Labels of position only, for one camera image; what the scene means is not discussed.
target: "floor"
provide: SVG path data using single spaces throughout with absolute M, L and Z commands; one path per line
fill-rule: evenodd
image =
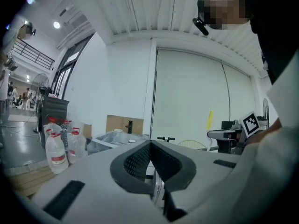
M 15 168 L 46 160 L 46 152 L 41 146 L 40 137 L 33 132 L 36 122 L 25 124 L 25 122 L 8 121 L 9 114 L 35 115 L 33 111 L 14 108 L 8 108 L 2 115 L 3 125 L 0 126 L 0 142 L 3 144 L 3 148 L 0 149 L 0 158 L 3 167 L 5 169 Z M 21 126 L 23 128 L 7 128 L 6 126 Z

